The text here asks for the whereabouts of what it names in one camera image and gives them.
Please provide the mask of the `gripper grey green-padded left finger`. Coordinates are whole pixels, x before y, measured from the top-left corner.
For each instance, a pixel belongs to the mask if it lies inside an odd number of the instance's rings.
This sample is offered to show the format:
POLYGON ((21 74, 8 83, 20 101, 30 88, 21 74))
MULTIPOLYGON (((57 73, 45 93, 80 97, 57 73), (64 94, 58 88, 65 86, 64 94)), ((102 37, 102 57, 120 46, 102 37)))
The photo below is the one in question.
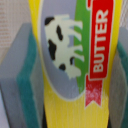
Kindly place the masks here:
POLYGON ((30 23, 21 26, 0 65, 0 90, 10 128, 42 128, 42 71, 30 23))

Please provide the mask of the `gripper grey green-padded right finger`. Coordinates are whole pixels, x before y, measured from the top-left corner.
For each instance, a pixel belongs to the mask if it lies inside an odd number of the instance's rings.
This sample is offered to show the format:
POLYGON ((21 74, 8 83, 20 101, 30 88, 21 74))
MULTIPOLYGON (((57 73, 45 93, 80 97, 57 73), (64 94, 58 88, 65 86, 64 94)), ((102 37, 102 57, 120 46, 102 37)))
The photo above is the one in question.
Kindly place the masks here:
POLYGON ((108 128, 128 128, 128 30, 124 27, 112 67, 108 128))

